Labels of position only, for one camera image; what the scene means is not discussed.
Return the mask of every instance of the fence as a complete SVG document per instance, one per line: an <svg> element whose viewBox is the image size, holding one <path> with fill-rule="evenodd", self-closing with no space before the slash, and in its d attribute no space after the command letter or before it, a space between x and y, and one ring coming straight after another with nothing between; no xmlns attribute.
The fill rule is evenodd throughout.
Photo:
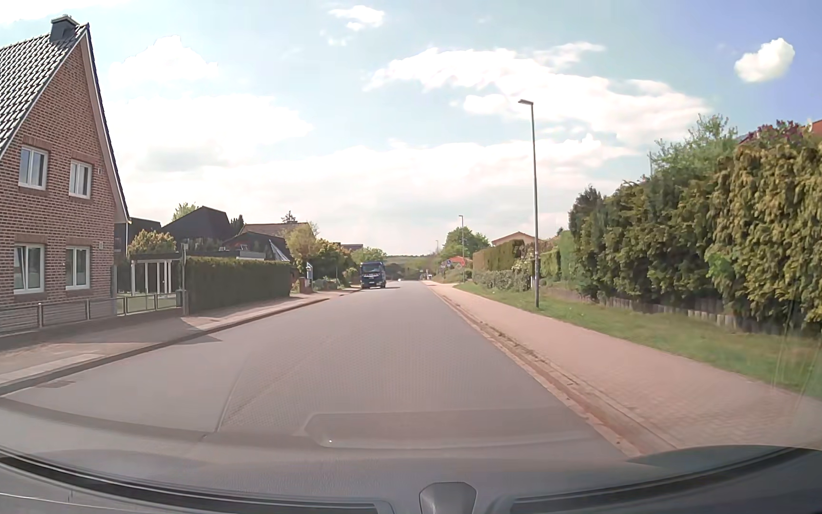
<svg viewBox="0 0 822 514"><path fill-rule="evenodd" d="M182 301L182 292L177 292L74 300L57 304L36 304L35 306L3 306L0 307L0 336L38 330L44 326L176 308L182 306Z"/></svg>

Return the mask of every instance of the pole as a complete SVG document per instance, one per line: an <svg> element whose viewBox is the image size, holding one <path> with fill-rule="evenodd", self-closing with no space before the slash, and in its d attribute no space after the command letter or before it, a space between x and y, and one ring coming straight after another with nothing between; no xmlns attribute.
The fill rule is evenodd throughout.
<svg viewBox="0 0 822 514"><path fill-rule="evenodd" d="M465 215L460 214L459 217L462 218L462 281L465 282Z"/></svg>
<svg viewBox="0 0 822 514"><path fill-rule="evenodd" d="M538 155L534 142L534 104L531 108L531 169L534 174L534 306L538 307L538 286L541 272L538 268Z"/></svg>

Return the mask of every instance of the lamp post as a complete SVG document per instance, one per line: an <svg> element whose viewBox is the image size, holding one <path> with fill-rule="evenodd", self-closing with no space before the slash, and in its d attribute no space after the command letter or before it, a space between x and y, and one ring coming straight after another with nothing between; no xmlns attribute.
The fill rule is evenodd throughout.
<svg viewBox="0 0 822 514"><path fill-rule="evenodd" d="M459 217L462 218L462 281L465 282L465 215L460 214Z"/></svg>
<svg viewBox="0 0 822 514"><path fill-rule="evenodd" d="M520 99L519 103L528 105L531 110L531 169L534 175L534 306L538 307L538 286L541 271L538 266L538 156L534 143L534 102L528 99Z"/></svg>

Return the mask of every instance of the road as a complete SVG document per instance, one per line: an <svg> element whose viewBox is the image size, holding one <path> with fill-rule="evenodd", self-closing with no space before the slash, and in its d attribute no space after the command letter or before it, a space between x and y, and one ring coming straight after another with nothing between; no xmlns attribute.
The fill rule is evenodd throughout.
<svg viewBox="0 0 822 514"><path fill-rule="evenodd" d="M257 448L262 462L367 459L371 451L623 458L417 282L9 394L0 399L0 444L34 454L108 450L83 464L114 471L109 460L121 451L241 464L256 462Z"/></svg>

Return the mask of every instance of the truck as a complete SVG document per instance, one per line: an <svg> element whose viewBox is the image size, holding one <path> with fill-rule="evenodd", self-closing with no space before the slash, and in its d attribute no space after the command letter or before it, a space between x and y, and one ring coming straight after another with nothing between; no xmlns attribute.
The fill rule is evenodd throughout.
<svg viewBox="0 0 822 514"><path fill-rule="evenodd" d="M360 264L360 288L385 287L385 263L372 261Z"/></svg>

